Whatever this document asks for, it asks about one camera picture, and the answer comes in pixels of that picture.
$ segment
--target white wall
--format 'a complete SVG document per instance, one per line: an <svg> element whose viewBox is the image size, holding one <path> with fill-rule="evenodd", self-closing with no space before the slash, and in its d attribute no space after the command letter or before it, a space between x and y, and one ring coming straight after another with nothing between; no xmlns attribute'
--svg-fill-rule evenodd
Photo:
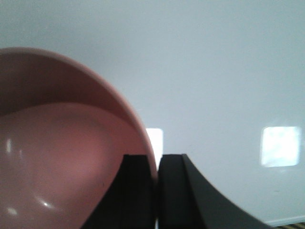
<svg viewBox="0 0 305 229"><path fill-rule="evenodd" d="M305 128L305 1L0 0L0 47L68 55L103 75L164 153L187 153L273 225L305 220L305 156L260 166L265 126Z"/></svg>

